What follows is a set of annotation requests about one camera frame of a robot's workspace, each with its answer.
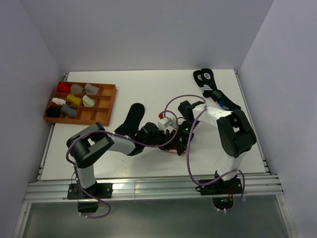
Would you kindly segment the red white striped sock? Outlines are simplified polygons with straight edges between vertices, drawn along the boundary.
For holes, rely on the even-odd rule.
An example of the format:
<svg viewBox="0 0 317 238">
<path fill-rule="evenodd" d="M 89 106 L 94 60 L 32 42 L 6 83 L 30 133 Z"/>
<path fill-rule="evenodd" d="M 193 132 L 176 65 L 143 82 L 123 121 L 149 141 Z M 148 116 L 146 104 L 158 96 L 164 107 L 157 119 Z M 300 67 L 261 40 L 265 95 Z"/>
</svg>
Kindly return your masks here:
<svg viewBox="0 0 317 238">
<path fill-rule="evenodd" d="M 181 150 L 181 151 L 179 152 L 176 148 L 171 148 L 171 149 L 168 150 L 168 152 L 169 152 L 169 153 L 172 153 L 172 154 L 177 154 L 178 156 L 180 156 L 180 155 L 182 155 L 182 154 L 185 154 L 186 151 L 182 151 L 182 150 Z"/>
</svg>

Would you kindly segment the orange compartment tray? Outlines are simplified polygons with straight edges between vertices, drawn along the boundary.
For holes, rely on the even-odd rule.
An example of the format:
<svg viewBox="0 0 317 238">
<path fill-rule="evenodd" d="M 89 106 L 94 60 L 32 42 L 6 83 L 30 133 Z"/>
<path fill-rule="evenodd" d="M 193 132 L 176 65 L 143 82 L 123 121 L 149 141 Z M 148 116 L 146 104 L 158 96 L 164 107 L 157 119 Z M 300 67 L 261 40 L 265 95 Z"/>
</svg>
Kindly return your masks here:
<svg viewBox="0 0 317 238">
<path fill-rule="evenodd" d="M 43 118 L 50 123 L 108 126 L 115 96 L 114 84 L 60 81 Z"/>
</svg>

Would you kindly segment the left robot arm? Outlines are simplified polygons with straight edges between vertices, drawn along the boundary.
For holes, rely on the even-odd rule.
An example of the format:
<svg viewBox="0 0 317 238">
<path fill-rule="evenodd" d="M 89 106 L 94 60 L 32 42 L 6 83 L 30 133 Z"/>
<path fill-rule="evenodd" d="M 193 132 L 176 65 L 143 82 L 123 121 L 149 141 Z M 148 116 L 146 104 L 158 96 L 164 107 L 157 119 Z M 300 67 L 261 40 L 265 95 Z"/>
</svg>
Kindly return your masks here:
<svg viewBox="0 0 317 238">
<path fill-rule="evenodd" d="M 148 122 L 141 129 L 137 124 L 122 124 L 114 132 L 106 131 L 99 123 L 92 124 L 68 139 L 66 159 L 74 158 L 75 174 L 79 180 L 79 193 L 85 198 L 96 194 L 97 182 L 94 163 L 106 152 L 135 156 L 145 147 L 163 147 L 171 136 Z"/>
</svg>

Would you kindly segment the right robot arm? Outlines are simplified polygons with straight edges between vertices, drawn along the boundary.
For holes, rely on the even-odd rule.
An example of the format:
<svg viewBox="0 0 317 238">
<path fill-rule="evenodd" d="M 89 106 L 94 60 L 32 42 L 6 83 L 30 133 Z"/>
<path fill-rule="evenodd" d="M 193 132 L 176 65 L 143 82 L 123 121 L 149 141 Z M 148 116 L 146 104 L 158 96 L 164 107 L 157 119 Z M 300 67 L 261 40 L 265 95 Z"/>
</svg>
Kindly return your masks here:
<svg viewBox="0 0 317 238">
<path fill-rule="evenodd" d="M 221 164 L 215 171 L 215 179 L 201 183 L 196 180 L 193 182 L 199 186 L 207 186 L 214 183 L 216 191 L 226 193 L 232 186 L 231 180 L 238 172 L 242 159 L 257 142 L 255 133 L 242 110 L 225 111 L 211 106 L 207 106 L 202 101 L 190 104 L 188 101 L 180 103 L 178 111 L 189 123 L 189 139 L 186 148 L 186 163 L 191 179 L 189 155 L 193 131 L 198 122 L 204 122 L 218 129 L 221 146 L 224 156 Z"/>
</svg>

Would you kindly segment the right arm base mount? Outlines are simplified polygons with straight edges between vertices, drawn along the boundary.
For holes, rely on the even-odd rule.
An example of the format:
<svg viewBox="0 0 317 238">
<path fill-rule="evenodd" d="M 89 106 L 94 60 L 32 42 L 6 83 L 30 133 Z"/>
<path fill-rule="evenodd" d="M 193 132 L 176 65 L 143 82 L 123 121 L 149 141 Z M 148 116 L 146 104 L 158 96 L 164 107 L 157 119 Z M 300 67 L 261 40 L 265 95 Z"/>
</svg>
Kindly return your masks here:
<svg viewBox="0 0 317 238">
<path fill-rule="evenodd" d="M 212 196 L 217 211 L 226 213 L 244 200 L 245 185 L 235 176 L 227 181 L 220 179 L 207 186 L 197 186 L 195 190 L 201 196 Z"/>
</svg>

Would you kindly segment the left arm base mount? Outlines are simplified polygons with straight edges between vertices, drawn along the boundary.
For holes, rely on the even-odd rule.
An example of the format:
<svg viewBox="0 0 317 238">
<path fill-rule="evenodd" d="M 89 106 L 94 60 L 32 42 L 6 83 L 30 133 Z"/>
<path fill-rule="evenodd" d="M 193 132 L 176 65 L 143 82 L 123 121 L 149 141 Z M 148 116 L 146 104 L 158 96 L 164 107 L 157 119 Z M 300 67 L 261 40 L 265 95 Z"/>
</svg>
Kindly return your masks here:
<svg viewBox="0 0 317 238">
<path fill-rule="evenodd" d="M 95 183 L 90 188 L 87 188 L 86 192 L 98 199 L 111 198 L 112 183 Z M 91 197 L 86 195 L 77 183 L 71 183 L 69 185 L 67 199 L 78 200 L 77 209 L 81 213 L 95 213 L 98 210 L 100 204 L 100 202 L 97 200 L 94 202 L 80 202 L 79 200 L 91 199 Z"/>
</svg>

